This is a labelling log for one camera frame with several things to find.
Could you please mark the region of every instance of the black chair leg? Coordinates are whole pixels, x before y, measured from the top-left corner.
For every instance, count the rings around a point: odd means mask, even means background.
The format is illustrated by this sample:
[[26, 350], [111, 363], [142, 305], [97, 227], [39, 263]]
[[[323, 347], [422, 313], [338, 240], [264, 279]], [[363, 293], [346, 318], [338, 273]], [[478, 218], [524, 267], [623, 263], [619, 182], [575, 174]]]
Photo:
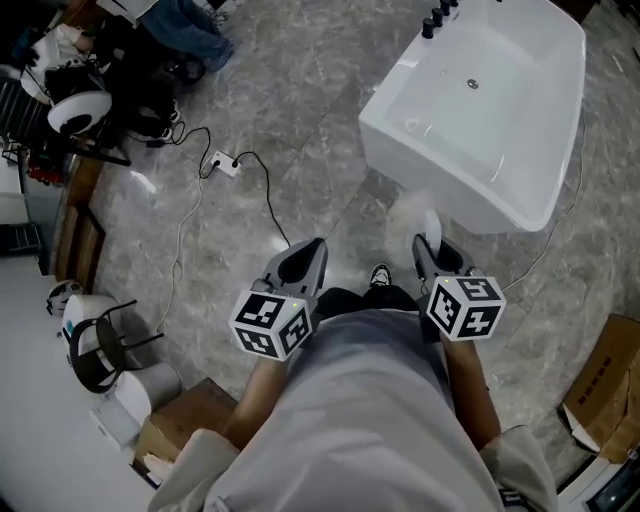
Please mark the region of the black chair leg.
[[152, 341], [155, 341], [158, 338], [162, 338], [163, 336], [164, 336], [164, 333], [156, 334], [151, 338], [147, 338], [146, 340], [139, 341], [138, 343], [134, 343], [133, 345], [125, 345], [124, 349], [126, 351], [133, 350], [134, 348], [138, 348], [138, 347], [141, 347], [142, 345], [146, 345], [147, 343], [151, 343]]
[[134, 304], [137, 304], [138, 301], [137, 300], [132, 300], [131, 302], [127, 302], [126, 304], [120, 304], [118, 306], [115, 306], [111, 309], [107, 309], [104, 313], [102, 313], [102, 315], [100, 315], [101, 317], [107, 317], [109, 319], [109, 323], [113, 324], [113, 322], [111, 321], [111, 313], [113, 313], [114, 311], [118, 311], [119, 309], [124, 309], [124, 308], [128, 308], [129, 306], [133, 306]]

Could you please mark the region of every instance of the black wire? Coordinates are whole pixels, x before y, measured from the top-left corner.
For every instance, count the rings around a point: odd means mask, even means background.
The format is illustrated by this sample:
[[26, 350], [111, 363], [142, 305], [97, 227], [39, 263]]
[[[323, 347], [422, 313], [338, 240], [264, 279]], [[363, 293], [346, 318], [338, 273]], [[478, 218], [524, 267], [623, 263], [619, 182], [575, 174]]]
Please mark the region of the black wire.
[[51, 98], [51, 96], [49, 95], [49, 93], [48, 93], [47, 91], [45, 91], [45, 90], [43, 89], [43, 87], [38, 83], [38, 81], [36, 80], [36, 77], [34, 77], [34, 76], [31, 74], [31, 71], [29, 71], [26, 67], [24, 68], [24, 71], [25, 71], [25, 73], [27, 73], [27, 75], [29, 75], [29, 76], [31, 77], [31, 80], [33, 80], [33, 81], [35, 82], [35, 84], [38, 86], [38, 89], [40, 89], [40, 91], [42, 91], [42, 94], [44, 94], [44, 95], [47, 97], [47, 99], [48, 99], [49, 101], [53, 101], [53, 99]]
[[287, 245], [289, 247], [291, 247], [291, 242], [289, 242], [289, 239], [287, 238], [287, 235], [284, 234], [284, 230], [282, 229], [282, 226], [280, 225], [280, 223], [278, 222], [278, 219], [276, 219], [276, 215], [273, 213], [273, 206], [271, 206], [271, 183], [269, 181], [269, 169], [267, 169], [267, 166], [264, 165], [264, 162], [262, 160], [260, 160], [260, 157], [258, 156], [257, 153], [254, 153], [253, 151], [245, 151], [243, 153], [240, 153], [236, 159], [233, 161], [233, 164], [237, 164], [238, 161], [240, 160], [240, 157], [244, 156], [244, 155], [253, 155], [255, 157], [255, 159], [260, 162], [260, 165], [262, 166], [262, 168], [264, 169], [264, 173], [265, 176], [267, 177], [267, 205], [269, 205], [269, 212], [271, 212], [271, 218], [273, 219], [273, 222], [275, 223], [275, 225], [277, 226], [278, 230], [280, 231], [280, 234], [282, 235], [282, 237], [285, 239], [285, 241], [287, 242]]
[[[180, 132], [180, 136], [176, 138], [175, 129], [178, 125], [182, 126], [182, 131]], [[204, 159], [207, 157], [207, 153], [211, 148], [211, 131], [209, 131], [209, 128], [207, 128], [206, 126], [200, 126], [198, 128], [194, 128], [193, 130], [189, 130], [187, 133], [185, 133], [185, 130], [187, 129], [187, 125], [185, 124], [184, 121], [178, 121], [173, 129], [174, 129], [174, 133], [171, 136], [171, 142], [167, 142], [167, 145], [180, 146], [181, 144], [184, 144], [186, 142], [186, 140], [189, 138], [189, 135], [191, 135], [192, 133], [196, 133], [199, 131], [204, 131], [207, 133], [207, 147], [205, 148], [204, 153], [202, 153], [202, 157], [200, 158], [200, 165], [198, 166], [198, 176], [200, 177], [201, 180], [206, 180], [209, 176], [211, 176], [211, 173], [213, 173], [213, 170], [214, 170], [212, 168], [207, 174], [202, 173], [202, 167], [204, 166]]]
[[[182, 128], [182, 131], [180, 132], [180, 135], [178, 137], [175, 136], [175, 130], [176, 128], [180, 125], [180, 127]], [[209, 128], [207, 128], [206, 126], [200, 126], [199, 128], [194, 128], [193, 130], [189, 130], [188, 132], [185, 133], [186, 131], [186, 124], [184, 121], [178, 121], [176, 123], [176, 125], [174, 126], [174, 133], [171, 136], [171, 142], [167, 142], [165, 145], [167, 146], [180, 146], [181, 144], [184, 144], [185, 141], [189, 138], [189, 136], [192, 133], [196, 133], [198, 131], [205, 131], [207, 133], [207, 147], [204, 150], [204, 153], [202, 153], [202, 158], [200, 158], [200, 166], [198, 167], [199, 171], [198, 171], [198, 176], [201, 180], [206, 180], [208, 179], [213, 172], [216, 170], [216, 167], [213, 166], [211, 168], [211, 170], [206, 173], [203, 174], [202, 172], [202, 167], [204, 165], [204, 159], [207, 156], [207, 153], [209, 152], [209, 149], [211, 148], [211, 132], [209, 131]], [[126, 134], [127, 136], [131, 137], [134, 140], [137, 140], [138, 142], [144, 142], [140, 139], [137, 139], [136, 137], [133, 137], [132, 135], [129, 135], [128, 133]], [[287, 245], [289, 247], [291, 247], [291, 242], [289, 241], [289, 239], [287, 238], [287, 235], [285, 235], [284, 230], [282, 229], [282, 226], [280, 225], [280, 223], [278, 222], [278, 219], [276, 219], [276, 215], [273, 212], [273, 206], [271, 205], [271, 180], [269, 179], [269, 169], [267, 168], [267, 166], [264, 164], [264, 162], [260, 159], [260, 157], [258, 156], [257, 153], [254, 153], [253, 151], [245, 151], [243, 153], [240, 153], [235, 160], [233, 161], [233, 164], [237, 164], [240, 160], [240, 157], [243, 157], [244, 155], [253, 155], [255, 157], [255, 159], [260, 162], [260, 165], [262, 166], [262, 168], [264, 169], [264, 173], [265, 176], [267, 178], [267, 205], [269, 206], [269, 212], [271, 213], [271, 218], [273, 219], [273, 222], [275, 223], [276, 227], [278, 228], [278, 231], [280, 231], [280, 234], [282, 235], [282, 238], [285, 239], [285, 241], [287, 242]]]
[[131, 138], [131, 139], [133, 139], [133, 140], [137, 140], [138, 142], [141, 142], [142, 144], [146, 144], [146, 143], [147, 143], [147, 141], [146, 141], [146, 140], [142, 140], [142, 139], [139, 139], [138, 137], [134, 137], [134, 136], [133, 136], [133, 135], [131, 135], [130, 133], [124, 132], [124, 134], [125, 134], [127, 137], [129, 137], [129, 138]]

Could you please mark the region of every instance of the gray tile floor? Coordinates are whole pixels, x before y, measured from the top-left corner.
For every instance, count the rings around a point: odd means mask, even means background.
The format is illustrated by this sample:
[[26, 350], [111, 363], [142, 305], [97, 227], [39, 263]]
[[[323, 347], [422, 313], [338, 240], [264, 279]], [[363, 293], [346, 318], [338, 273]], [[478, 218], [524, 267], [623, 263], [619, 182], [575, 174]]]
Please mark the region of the gray tile floor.
[[[391, 260], [396, 282], [418, 293], [403, 247], [425, 198], [367, 167], [357, 115], [429, 11], [422, 0], [248, 0], [225, 29], [237, 45], [232, 61], [180, 98], [189, 126], [211, 129], [214, 149], [260, 154], [292, 241], [327, 237], [327, 286], [363, 290], [371, 267]], [[544, 258], [509, 289], [500, 332], [479, 343], [503, 426], [531, 425], [558, 481], [584, 454], [555, 408], [608, 313], [640, 316], [640, 62], [632, 50], [640, 32], [611, 0], [583, 26], [584, 123], [554, 219], [574, 201], [584, 134], [578, 203]], [[131, 330], [155, 329], [166, 307], [177, 225], [197, 199], [204, 144], [193, 135], [162, 150], [133, 145], [133, 166], [106, 168], [94, 194], [107, 232], [98, 289], [140, 301], [128, 315]], [[209, 375], [239, 396], [254, 360], [230, 341], [228, 315], [284, 241], [266, 209], [263, 171], [250, 158], [235, 180], [218, 174], [203, 187], [202, 206], [183, 233], [183, 276], [167, 336], [147, 357], [169, 361], [187, 386]], [[553, 221], [538, 233], [480, 237], [446, 223], [446, 233], [503, 286], [527, 270], [552, 228]]]

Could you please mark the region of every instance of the brown cardboard box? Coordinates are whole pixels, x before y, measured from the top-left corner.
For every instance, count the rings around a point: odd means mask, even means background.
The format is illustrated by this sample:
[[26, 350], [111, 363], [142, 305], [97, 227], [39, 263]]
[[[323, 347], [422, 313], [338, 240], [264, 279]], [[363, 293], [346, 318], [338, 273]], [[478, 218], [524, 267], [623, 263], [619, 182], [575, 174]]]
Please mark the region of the brown cardboard box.
[[144, 422], [136, 446], [134, 469], [157, 485], [158, 479], [148, 474], [144, 456], [153, 454], [163, 461], [175, 462], [196, 430], [222, 432], [236, 404], [211, 379], [185, 391]]
[[626, 461], [640, 443], [640, 323], [609, 316], [562, 410], [582, 445]]

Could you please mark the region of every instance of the white bathtub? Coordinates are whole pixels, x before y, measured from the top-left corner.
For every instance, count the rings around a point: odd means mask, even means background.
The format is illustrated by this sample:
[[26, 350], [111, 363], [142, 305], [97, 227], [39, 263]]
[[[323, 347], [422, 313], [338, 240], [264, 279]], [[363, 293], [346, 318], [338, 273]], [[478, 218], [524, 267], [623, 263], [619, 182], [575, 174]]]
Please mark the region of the white bathtub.
[[460, 0], [362, 111], [367, 163], [428, 188], [473, 233], [540, 230], [571, 156], [584, 70], [584, 31], [547, 0]]

